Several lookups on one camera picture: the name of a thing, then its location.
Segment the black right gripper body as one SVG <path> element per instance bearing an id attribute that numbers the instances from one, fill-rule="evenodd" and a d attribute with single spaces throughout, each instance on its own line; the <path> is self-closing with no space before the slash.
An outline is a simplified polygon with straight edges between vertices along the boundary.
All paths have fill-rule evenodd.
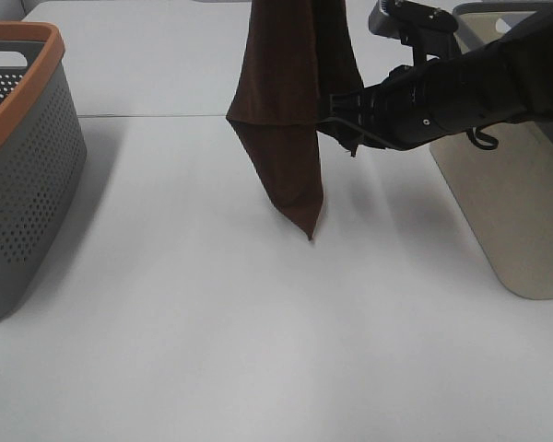
<path id="1" fill-rule="evenodd" d="M 435 64 L 399 65 L 379 84 L 319 100 L 319 132 L 348 151 L 359 145 L 407 151 L 436 139 L 425 82 Z"/>

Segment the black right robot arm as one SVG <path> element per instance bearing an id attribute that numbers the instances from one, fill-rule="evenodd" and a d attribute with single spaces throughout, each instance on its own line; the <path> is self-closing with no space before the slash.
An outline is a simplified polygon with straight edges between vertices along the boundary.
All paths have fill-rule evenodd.
<path id="1" fill-rule="evenodd" d="M 411 48 L 378 85 L 322 98 L 319 120 L 347 150 L 357 145 L 407 151 L 464 133 L 482 150 L 496 123 L 553 122 L 553 2 L 502 37 L 461 52 L 456 18 L 411 1 L 379 1 L 369 30 Z"/>

